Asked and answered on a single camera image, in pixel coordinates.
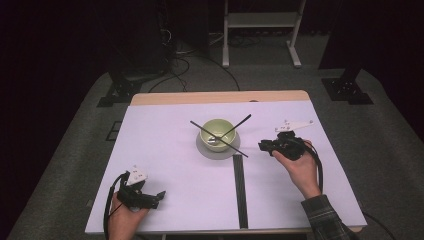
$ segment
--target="black cable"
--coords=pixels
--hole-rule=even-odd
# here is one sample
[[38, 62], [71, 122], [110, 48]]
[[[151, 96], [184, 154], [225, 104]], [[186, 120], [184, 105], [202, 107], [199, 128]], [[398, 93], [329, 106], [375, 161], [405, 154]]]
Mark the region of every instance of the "black cable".
[[168, 81], [168, 80], [170, 80], [170, 79], [173, 79], [173, 78], [176, 78], [176, 77], [179, 77], [179, 76], [181, 76], [181, 75], [183, 75], [183, 74], [185, 74], [189, 69], [190, 69], [190, 63], [187, 61], [187, 60], [185, 60], [185, 59], [181, 59], [181, 58], [175, 58], [175, 59], [178, 59], [178, 60], [181, 60], [181, 61], [184, 61], [184, 62], [186, 62], [187, 63], [187, 68], [182, 72], [182, 73], [180, 73], [180, 74], [175, 74], [175, 73], [173, 73], [174, 74], [174, 76], [172, 76], [172, 77], [168, 77], [168, 78], [165, 78], [165, 79], [163, 79], [163, 80], [161, 80], [161, 81], [159, 81], [158, 83], [156, 83], [155, 85], [153, 85], [153, 87], [151, 87], [150, 89], [149, 89], [149, 91], [148, 91], [148, 93], [151, 93], [152, 91], [153, 91], [153, 89], [155, 89], [157, 86], [159, 86], [160, 84], [162, 84], [163, 82], [166, 82], [166, 81]]
[[115, 212], [116, 212], [116, 210], [118, 210], [120, 207], [122, 206], [122, 203], [121, 204], [119, 204], [119, 206], [118, 207], [116, 207], [110, 214], [109, 214], [109, 217], [110, 216], [112, 216]]
[[386, 231], [386, 233], [387, 234], [389, 234], [389, 236], [390, 236], [390, 238], [391, 239], [393, 239], [393, 240], [396, 240], [396, 238], [395, 238], [395, 236], [393, 235], [393, 233], [386, 227], [386, 226], [384, 226], [384, 224], [383, 223], [381, 223], [377, 218], [375, 218], [375, 217], [373, 217], [373, 216], [371, 216], [370, 214], [368, 214], [368, 213], [366, 213], [366, 212], [364, 212], [364, 211], [362, 211], [362, 214], [364, 214], [364, 216], [366, 216], [366, 217], [368, 217], [368, 218], [370, 218], [371, 220], [373, 220], [375, 223], [377, 223], [378, 225], [380, 225], [380, 227], [382, 227], [385, 231]]
[[241, 91], [240, 90], [240, 86], [239, 86], [239, 84], [238, 84], [238, 82], [237, 82], [237, 79], [234, 77], [234, 75], [230, 72], [230, 71], [228, 71], [227, 69], [225, 69], [221, 64], [219, 64], [219, 63], [217, 63], [216, 61], [214, 61], [214, 60], [212, 60], [211, 58], [209, 58], [209, 57], [205, 57], [205, 56], [201, 56], [201, 55], [190, 55], [190, 56], [184, 56], [184, 57], [200, 57], [200, 58], [205, 58], [205, 59], [207, 59], [207, 60], [209, 60], [209, 61], [211, 61], [211, 62], [213, 62], [213, 63], [215, 63], [216, 65], [218, 65], [222, 70], [224, 70], [225, 72], [227, 72], [228, 73], [228, 75], [230, 75], [231, 76], [231, 78], [234, 80], [234, 83], [236, 84], [236, 86], [237, 86], [237, 91]]
[[312, 155], [312, 158], [315, 160], [315, 164], [317, 165], [317, 168], [318, 168], [318, 187], [319, 187], [319, 190], [321, 191], [321, 193], [323, 193], [323, 190], [324, 190], [324, 173], [323, 173], [323, 170], [322, 170], [322, 163], [321, 163], [321, 160], [319, 159], [318, 152], [315, 149], [315, 147], [312, 146], [310, 143], [308, 143], [308, 144], [311, 147], [309, 147], [305, 144], [305, 150], [308, 151]]
[[253, 45], [261, 43], [262, 39], [260, 37], [257, 37], [257, 38], [258, 38], [258, 40], [255, 41], [252, 38], [248, 38], [248, 37], [234, 36], [234, 37], [229, 39], [228, 45], [230, 47], [234, 47], [234, 48], [248, 48], [248, 47], [251, 47]]
[[124, 174], [121, 174], [121, 175], [119, 175], [119, 177], [118, 178], [116, 178], [116, 180], [113, 182], [113, 184], [112, 184], [112, 186], [110, 187], [110, 189], [109, 189], [109, 194], [108, 194], [108, 196], [107, 196], [107, 200], [106, 200], [106, 207], [105, 207], [105, 212], [104, 212], [104, 214], [103, 214], [103, 231], [104, 231], [104, 233], [105, 233], [105, 238], [106, 239], [109, 239], [109, 226], [108, 226], [108, 223], [109, 223], [109, 217], [110, 217], [110, 215], [109, 215], [109, 211], [110, 211], [110, 205], [111, 205], [111, 203], [112, 203], [112, 197], [113, 197], [113, 193], [115, 192], [115, 185], [116, 185], [116, 183], [122, 178], [122, 177], [124, 177], [125, 176], [125, 173]]
[[[180, 58], [176, 58], [176, 60], [181, 60], [187, 63], [187, 69], [185, 72], [188, 71], [188, 69], [190, 68], [190, 63], [187, 60], [184, 59], [180, 59]], [[170, 72], [180, 81], [181, 85], [183, 86], [183, 92], [187, 92], [187, 82], [183, 79], [180, 78], [180, 75], [175, 74], [175, 72], [172, 70], [172, 68], [170, 69]]]

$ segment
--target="paper sheet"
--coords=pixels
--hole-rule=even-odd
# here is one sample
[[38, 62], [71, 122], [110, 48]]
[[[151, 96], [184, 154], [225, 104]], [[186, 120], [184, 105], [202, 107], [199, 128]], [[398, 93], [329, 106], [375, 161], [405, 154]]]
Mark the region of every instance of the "paper sheet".
[[219, 104], [147, 105], [128, 108], [99, 188], [87, 233], [103, 232], [103, 213], [109, 187], [133, 165], [149, 178], [142, 191], [156, 195], [166, 190], [158, 209], [149, 212], [139, 232], [238, 230], [237, 198], [231, 156], [212, 160], [196, 147], [199, 129], [210, 119], [222, 118], [237, 128], [244, 157], [249, 229], [308, 228], [302, 195], [286, 170], [267, 152], [262, 139], [275, 139], [284, 120], [310, 121], [295, 131], [317, 149], [324, 169], [324, 193], [348, 226], [365, 226], [346, 175], [322, 128], [311, 101]]

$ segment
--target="gray floor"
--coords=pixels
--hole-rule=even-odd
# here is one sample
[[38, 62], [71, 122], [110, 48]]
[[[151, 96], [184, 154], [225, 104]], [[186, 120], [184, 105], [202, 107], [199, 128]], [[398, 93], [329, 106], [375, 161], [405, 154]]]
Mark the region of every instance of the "gray floor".
[[[422, 239], [423, 143], [378, 80], [365, 71], [357, 82], [374, 105], [329, 99], [321, 78], [338, 77], [342, 71], [317, 70], [326, 41], [326, 36], [299, 36], [296, 48], [301, 69], [293, 68], [281, 39], [263, 38], [249, 48], [230, 48], [228, 71], [242, 91], [307, 91], [363, 210], [382, 221], [397, 239]], [[211, 56], [221, 61], [219, 45], [211, 47]], [[181, 78], [187, 83], [187, 91], [237, 90], [229, 74], [215, 63], [196, 57], [185, 59], [190, 69]], [[178, 61], [174, 71], [182, 72], [185, 67]], [[149, 91], [159, 81], [144, 84], [141, 92]], [[128, 106], [96, 107], [110, 86], [111, 79], [105, 73], [81, 103], [10, 239], [103, 239], [85, 234], [84, 229], [113, 149], [114, 143], [105, 141], [106, 136], [114, 121], [123, 119]], [[174, 78], [153, 92], [182, 90]], [[367, 220], [369, 226], [359, 233], [361, 239], [390, 239], [381, 227]]]

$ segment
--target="left hand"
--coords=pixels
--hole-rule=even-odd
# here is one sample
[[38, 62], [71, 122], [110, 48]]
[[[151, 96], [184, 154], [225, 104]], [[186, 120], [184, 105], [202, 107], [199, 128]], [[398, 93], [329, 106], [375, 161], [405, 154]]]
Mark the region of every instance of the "left hand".
[[138, 225], [146, 217], [150, 209], [142, 208], [138, 212], [132, 212], [118, 200], [117, 193], [113, 194], [111, 213], [109, 217], [109, 239], [130, 240], [135, 234]]

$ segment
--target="table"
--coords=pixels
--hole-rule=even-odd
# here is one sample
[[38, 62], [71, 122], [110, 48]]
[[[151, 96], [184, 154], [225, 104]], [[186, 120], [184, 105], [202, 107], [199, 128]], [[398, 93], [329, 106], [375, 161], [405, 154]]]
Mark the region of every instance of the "table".
[[[214, 158], [202, 152], [196, 136], [211, 118], [239, 122], [240, 150], [249, 227], [240, 228], [232, 153]], [[312, 120], [296, 131], [320, 154], [324, 193], [344, 223], [366, 225], [346, 175], [304, 91], [149, 93], [134, 96], [103, 176], [86, 232], [101, 234], [107, 191], [119, 174], [137, 165], [149, 174], [143, 192], [167, 191], [158, 209], [138, 228], [146, 234], [166, 233], [301, 233], [310, 231], [300, 205], [303, 197], [285, 169], [259, 150], [261, 139], [274, 139], [284, 120]]]

